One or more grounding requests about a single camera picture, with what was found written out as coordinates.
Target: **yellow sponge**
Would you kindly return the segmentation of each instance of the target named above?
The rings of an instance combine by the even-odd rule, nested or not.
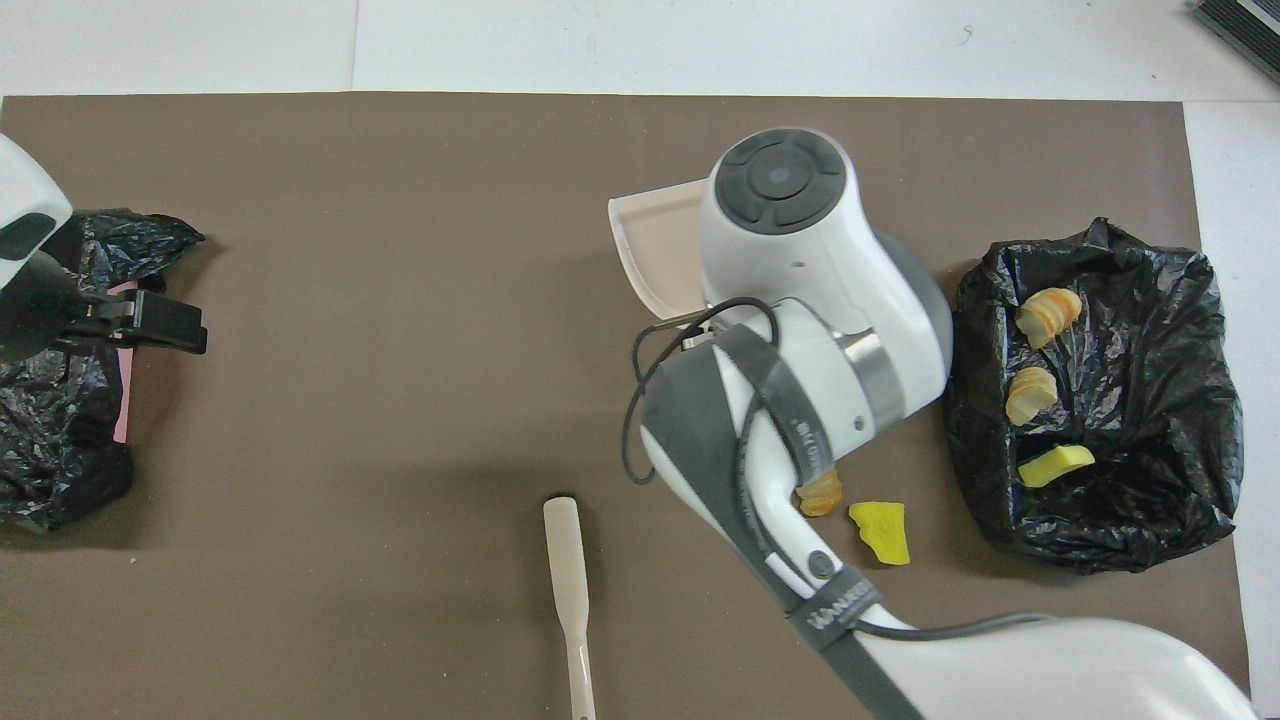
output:
[[[876,551],[886,565],[906,565],[906,507],[901,502],[855,502],[849,516],[858,523],[858,537]]]
[[[1018,466],[1018,475],[1029,488],[1042,488],[1057,478],[1093,465],[1093,454],[1083,445],[1060,445],[1044,455]]]

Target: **black trash bag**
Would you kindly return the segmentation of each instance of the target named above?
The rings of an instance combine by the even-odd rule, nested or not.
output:
[[[175,218],[77,211],[45,250],[81,288],[106,292],[129,281],[163,286],[159,273],[202,240]],[[111,347],[0,363],[0,523],[54,530],[129,491],[129,446],[113,437],[122,398]]]
[[[1047,287],[1075,291],[1083,310],[1037,351],[1014,318]],[[1244,468],[1222,331],[1201,252],[1151,247],[1105,218],[1056,242],[992,245],[960,283],[943,410],[987,541],[1084,574],[1139,573],[1230,534]],[[1009,382],[1032,365],[1056,378],[1059,404],[1012,427]],[[1018,465],[1059,445],[1097,462],[1024,487]]]

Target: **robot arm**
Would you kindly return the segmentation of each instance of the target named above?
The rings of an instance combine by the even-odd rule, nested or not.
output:
[[[143,290],[84,292],[41,250],[70,215],[52,178],[0,135],[0,363],[93,345],[204,352],[198,307]]]
[[[1208,660],[1148,628],[1011,616],[916,630],[895,619],[791,493],[941,395],[946,300],[910,254],[872,231],[852,165],[826,136],[751,136],[721,159],[712,188],[701,250],[713,307],[686,320],[716,332],[646,375],[640,437],[666,484],[737,550],[868,708],[908,719],[1256,717]]]

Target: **white stick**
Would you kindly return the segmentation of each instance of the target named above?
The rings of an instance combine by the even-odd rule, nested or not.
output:
[[[586,652],[590,602],[586,594],[586,561],[582,557],[577,501],[572,497],[548,500],[543,503],[543,520],[547,523],[547,556],[552,566],[556,612],[564,629],[568,651],[568,689],[573,720],[595,720],[591,661]]]

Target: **brown mat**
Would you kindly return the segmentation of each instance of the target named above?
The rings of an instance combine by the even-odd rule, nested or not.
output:
[[[650,316],[605,201],[704,177],[776,124],[841,140],[872,222],[948,293],[989,242],[1096,215],[1199,242],[1171,104],[6,99],[4,132],[77,208],[210,236],[170,282],[210,350],[138,355],[128,497],[54,537],[0,529],[0,716],[566,716],[553,491],[584,511],[602,717],[863,716],[731,550],[617,460]],[[817,523],[904,620],[1135,620],[1247,683],[1229,541],[1142,575],[1000,556],[936,407],[840,468],[846,498],[908,505],[901,569]]]

